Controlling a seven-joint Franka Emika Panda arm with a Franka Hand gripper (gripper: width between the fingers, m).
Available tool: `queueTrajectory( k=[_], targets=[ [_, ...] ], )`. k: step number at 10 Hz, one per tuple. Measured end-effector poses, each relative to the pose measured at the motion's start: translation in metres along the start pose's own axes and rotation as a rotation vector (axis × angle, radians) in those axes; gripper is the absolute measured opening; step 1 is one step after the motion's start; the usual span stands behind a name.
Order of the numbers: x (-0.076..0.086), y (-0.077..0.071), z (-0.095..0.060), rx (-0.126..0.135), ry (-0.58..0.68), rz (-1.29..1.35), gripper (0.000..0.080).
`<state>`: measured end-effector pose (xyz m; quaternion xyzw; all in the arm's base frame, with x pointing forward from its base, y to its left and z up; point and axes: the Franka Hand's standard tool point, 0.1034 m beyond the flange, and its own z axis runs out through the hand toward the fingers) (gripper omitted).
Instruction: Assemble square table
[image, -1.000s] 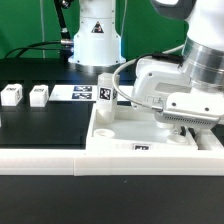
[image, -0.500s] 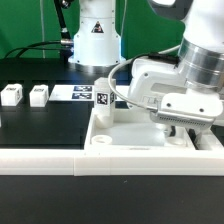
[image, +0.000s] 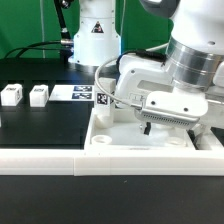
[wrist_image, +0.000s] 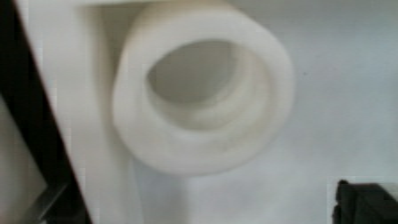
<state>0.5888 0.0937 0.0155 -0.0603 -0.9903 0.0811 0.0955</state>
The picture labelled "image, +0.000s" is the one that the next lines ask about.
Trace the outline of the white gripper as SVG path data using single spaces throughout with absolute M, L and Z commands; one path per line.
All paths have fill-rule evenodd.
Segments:
M 119 61 L 119 80 L 115 96 L 121 99 L 119 108 L 158 111 L 200 119 L 208 111 L 205 94 L 196 88 L 175 86 L 161 62 L 127 54 Z M 143 134 L 149 135 L 151 123 L 147 122 Z

